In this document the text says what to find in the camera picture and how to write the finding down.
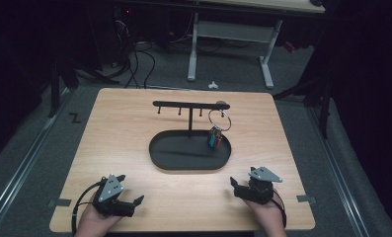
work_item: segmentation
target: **black oval tray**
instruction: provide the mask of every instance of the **black oval tray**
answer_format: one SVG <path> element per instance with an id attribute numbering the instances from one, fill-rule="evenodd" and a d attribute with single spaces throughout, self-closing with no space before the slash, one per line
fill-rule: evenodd
<path id="1" fill-rule="evenodd" d="M 149 144 L 152 162 L 164 170 L 216 170 L 229 160 L 232 148 L 223 135 L 218 148 L 207 144 L 208 130 L 165 130 Z"/>

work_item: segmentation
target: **hand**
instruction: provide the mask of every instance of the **hand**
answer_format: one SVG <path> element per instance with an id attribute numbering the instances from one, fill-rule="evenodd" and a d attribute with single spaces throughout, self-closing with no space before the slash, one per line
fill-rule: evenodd
<path id="1" fill-rule="evenodd" d="M 103 237 L 122 219 L 122 216 L 105 217 L 88 204 L 79 220 L 75 237 Z"/>
<path id="2" fill-rule="evenodd" d="M 273 199 L 281 205 L 281 200 L 277 195 L 274 195 Z M 263 226 L 264 230 L 269 237 L 285 237 L 285 229 L 282 224 L 282 214 L 281 211 L 276 207 L 276 205 L 269 201 L 266 204 L 258 204 L 256 202 L 245 200 L 247 204 L 255 213 L 257 220 Z"/>

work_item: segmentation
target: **keychain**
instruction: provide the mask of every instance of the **keychain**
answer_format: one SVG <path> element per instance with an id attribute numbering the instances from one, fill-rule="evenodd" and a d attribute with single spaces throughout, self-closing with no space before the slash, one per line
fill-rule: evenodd
<path id="1" fill-rule="evenodd" d="M 209 147 L 211 148 L 218 148 L 220 145 L 220 142 L 222 141 L 222 131 L 227 131 L 230 129 L 230 127 L 232 126 L 232 121 L 230 120 L 230 117 L 227 113 L 225 113 L 224 111 L 220 110 L 219 112 L 222 113 L 223 117 L 227 117 L 227 119 L 229 120 L 229 127 L 227 129 L 223 129 L 220 128 L 219 126 L 217 126 L 210 117 L 211 112 L 213 112 L 214 110 L 211 110 L 208 113 L 208 119 L 210 120 L 210 123 L 213 125 L 213 127 L 211 128 L 211 130 L 208 132 L 208 138 L 207 138 L 207 144 Z"/>

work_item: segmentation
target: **vertical post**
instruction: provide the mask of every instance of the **vertical post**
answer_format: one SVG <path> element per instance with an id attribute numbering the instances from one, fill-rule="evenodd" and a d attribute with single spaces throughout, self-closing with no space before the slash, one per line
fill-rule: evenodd
<path id="1" fill-rule="evenodd" d="M 189 114 L 189 137 L 192 136 L 193 133 L 193 108 L 190 108 Z"/>
<path id="2" fill-rule="evenodd" d="M 198 34 L 198 13 L 195 13 L 195 21 L 193 23 L 193 44 L 192 52 L 190 54 L 190 65 L 189 65 L 189 75 L 187 79 L 189 81 L 195 81 L 196 79 L 196 39 Z"/>
<path id="3" fill-rule="evenodd" d="M 278 37 L 279 29 L 281 28 L 281 24 L 282 24 L 282 20 L 278 20 L 275 23 L 275 27 L 273 29 L 273 33 L 270 38 L 269 48 L 267 50 L 267 53 L 265 56 L 260 57 L 261 67 L 263 69 L 264 80 L 266 81 L 266 86 L 269 89 L 272 89 L 274 87 L 272 74 L 270 73 L 270 69 L 269 69 L 269 59 L 270 59 L 270 56 L 272 55 L 275 41 L 276 41 L 276 38 Z"/>

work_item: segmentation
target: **wooden tabletop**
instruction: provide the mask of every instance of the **wooden tabletop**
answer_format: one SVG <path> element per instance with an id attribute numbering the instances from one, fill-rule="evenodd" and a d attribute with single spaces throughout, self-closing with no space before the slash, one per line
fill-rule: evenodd
<path id="1" fill-rule="evenodd" d="M 155 166 L 148 150 L 151 139 L 164 130 L 188 129 L 189 110 L 183 109 L 179 116 L 178 109 L 162 108 L 158 114 L 153 101 L 229 104 L 232 127 L 223 132 L 232 146 L 227 164 L 212 171 L 167 171 Z M 207 115 L 195 112 L 193 129 L 211 129 Z M 60 195 L 72 202 L 56 208 L 50 229 L 70 232 L 78 197 L 102 177 L 114 174 L 126 175 L 119 200 L 145 195 L 134 215 L 118 223 L 114 232 L 259 230 L 252 211 L 233 196 L 229 178 L 247 186 L 250 167 L 260 166 L 283 179 L 274 187 L 286 207 L 286 228 L 312 229 L 315 220 L 309 204 L 297 200 L 305 192 L 270 94 L 103 89 Z"/>
<path id="2" fill-rule="evenodd" d="M 310 3 L 310 0 L 199 0 L 199 2 L 242 5 L 247 7 L 259 7 L 303 13 L 325 12 L 325 8 L 323 6 L 316 7 Z"/>

